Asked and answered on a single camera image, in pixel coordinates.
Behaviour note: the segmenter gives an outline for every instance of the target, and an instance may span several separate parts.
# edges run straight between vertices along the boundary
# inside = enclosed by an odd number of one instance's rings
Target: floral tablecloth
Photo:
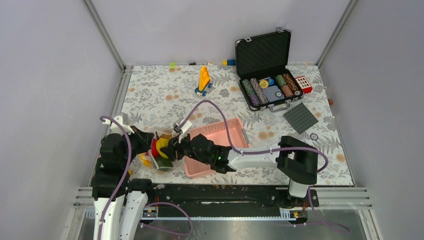
[[[241,119],[252,147],[277,143],[285,135],[295,137],[323,151],[329,158],[328,167],[318,174],[318,185],[353,185],[317,66],[288,66],[294,77],[305,76],[313,87],[311,93],[292,103],[292,106],[304,103],[318,119],[317,124],[302,134],[298,134],[284,119],[286,110],[275,113],[268,109],[250,111],[238,86],[239,78],[234,66],[207,66],[213,87],[207,90],[205,97],[196,96],[201,67],[182,65],[170,69],[166,65],[134,66],[122,112],[128,114],[131,124],[140,130],[171,128],[180,117],[186,117],[196,103],[209,99],[222,109],[227,119]],[[190,120],[194,127],[222,121],[210,104],[201,105]],[[318,160],[320,167],[324,159],[320,156]],[[172,171],[163,173],[135,159],[130,169],[132,178],[149,178],[154,183],[282,185],[289,182],[289,178],[280,170],[261,167],[195,179],[186,176],[181,162]]]

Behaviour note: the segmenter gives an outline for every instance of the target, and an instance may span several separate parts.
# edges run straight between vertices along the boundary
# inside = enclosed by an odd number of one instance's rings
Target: stack of poker chips
[[[282,93],[284,94],[286,98],[290,98],[294,96],[292,90],[290,90],[290,87],[287,85],[287,82],[284,81],[283,76],[278,75],[275,78],[275,80],[277,81],[278,85],[281,86]]]
[[[286,74],[283,74],[282,77],[284,78],[285,82],[287,83],[290,90],[294,93],[294,95],[299,96],[301,94],[301,91],[296,86],[295,82],[292,80],[290,75],[286,73]]]
[[[249,83],[249,80],[244,79],[241,83],[243,84],[243,87],[246,90],[247,95],[249,96],[252,106],[253,107],[259,106],[258,97],[256,96],[255,91],[253,90],[251,84]]]
[[[259,86],[258,81],[256,78],[250,79],[250,84],[253,87],[254,93],[256,94],[257,98],[259,99],[260,104],[267,104],[268,100],[264,95],[264,92],[262,91],[261,86]]]

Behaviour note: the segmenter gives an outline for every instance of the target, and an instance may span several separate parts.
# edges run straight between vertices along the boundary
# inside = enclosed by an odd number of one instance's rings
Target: yellow toy
[[[209,76],[209,72],[206,66],[202,66],[200,69],[199,87],[197,87],[194,92],[198,96],[204,97],[207,94],[205,91],[206,87],[209,89],[212,87],[211,77]]]

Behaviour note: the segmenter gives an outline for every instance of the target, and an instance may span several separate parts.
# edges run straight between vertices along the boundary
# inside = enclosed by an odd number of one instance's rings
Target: wall
[[[321,68],[385,240],[424,236],[423,10],[423,1],[359,1]]]
[[[120,70],[81,1],[0,3],[0,239],[57,240]]]
[[[314,64],[349,0],[93,0],[127,65],[221,64],[234,42],[292,30],[290,63]]]

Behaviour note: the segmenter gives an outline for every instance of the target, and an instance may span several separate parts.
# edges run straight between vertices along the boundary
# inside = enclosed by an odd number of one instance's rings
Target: red toy
[[[300,88],[302,88],[302,91],[305,94],[312,92],[312,86],[308,82],[308,80],[306,79],[305,76],[298,76],[295,79],[296,79],[296,82],[299,84]]]

